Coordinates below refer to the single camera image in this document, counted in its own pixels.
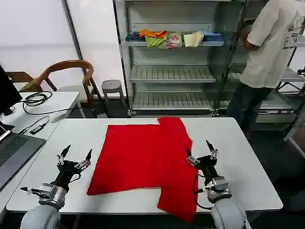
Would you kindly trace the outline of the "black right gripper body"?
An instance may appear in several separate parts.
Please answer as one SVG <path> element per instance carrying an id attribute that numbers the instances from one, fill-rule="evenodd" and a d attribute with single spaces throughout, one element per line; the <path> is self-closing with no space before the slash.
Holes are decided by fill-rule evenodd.
<path id="1" fill-rule="evenodd" d="M 199 162 L 195 165 L 195 168 L 201 170 L 205 176 L 206 181 L 211 181 L 213 178 L 219 177 L 215 165 L 217 159 L 211 159 L 210 155 L 197 158 Z"/>

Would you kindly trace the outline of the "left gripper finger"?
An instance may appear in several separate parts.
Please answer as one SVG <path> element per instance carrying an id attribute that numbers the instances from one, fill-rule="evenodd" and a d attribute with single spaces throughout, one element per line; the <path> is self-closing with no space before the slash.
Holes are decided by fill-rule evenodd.
<path id="1" fill-rule="evenodd" d="M 90 149 L 90 151 L 88 152 L 85 160 L 77 163 L 75 165 L 76 168 L 87 168 L 88 166 L 90 166 L 91 164 L 91 157 L 92 157 L 92 149 Z"/>
<path id="2" fill-rule="evenodd" d="M 64 158 L 66 157 L 71 145 L 68 145 L 66 148 L 62 150 L 60 154 L 57 155 L 58 157 L 58 165 L 64 165 Z"/>

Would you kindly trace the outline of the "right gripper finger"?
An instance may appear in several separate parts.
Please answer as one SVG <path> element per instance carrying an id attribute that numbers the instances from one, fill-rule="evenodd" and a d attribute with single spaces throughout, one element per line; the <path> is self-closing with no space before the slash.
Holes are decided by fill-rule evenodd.
<path id="1" fill-rule="evenodd" d="M 207 146 L 211 152 L 211 159 L 217 159 L 218 150 L 214 148 L 214 146 L 206 140 Z"/>
<path id="2" fill-rule="evenodd" d="M 187 152 L 187 157 L 186 159 L 192 164 L 192 165 L 197 165 L 200 163 L 200 160 L 196 159 L 195 157 L 192 156 L 191 151 L 189 148 L 186 149 Z"/>

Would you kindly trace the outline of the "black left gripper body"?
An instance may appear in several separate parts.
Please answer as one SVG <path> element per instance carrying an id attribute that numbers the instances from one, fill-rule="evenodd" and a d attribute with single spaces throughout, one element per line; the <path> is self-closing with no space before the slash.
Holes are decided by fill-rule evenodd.
<path id="1" fill-rule="evenodd" d="M 77 162 L 69 160 L 64 160 L 64 165 L 57 164 L 59 174 L 51 184 L 63 189 L 69 189 L 69 184 L 71 182 L 81 178 L 81 169 L 76 168 L 76 164 Z"/>

